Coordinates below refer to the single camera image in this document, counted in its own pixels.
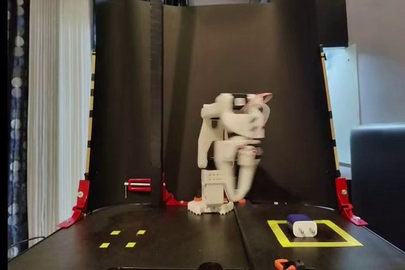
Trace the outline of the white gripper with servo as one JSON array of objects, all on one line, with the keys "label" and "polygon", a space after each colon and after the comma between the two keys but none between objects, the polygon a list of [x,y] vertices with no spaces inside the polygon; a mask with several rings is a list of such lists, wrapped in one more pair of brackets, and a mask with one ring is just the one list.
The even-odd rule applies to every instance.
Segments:
[{"label": "white gripper with servo", "polygon": [[234,165],[234,162],[239,165],[233,201],[243,200],[250,191],[257,163],[262,155],[263,149],[260,140],[235,137],[234,139],[215,142],[216,166]]}]

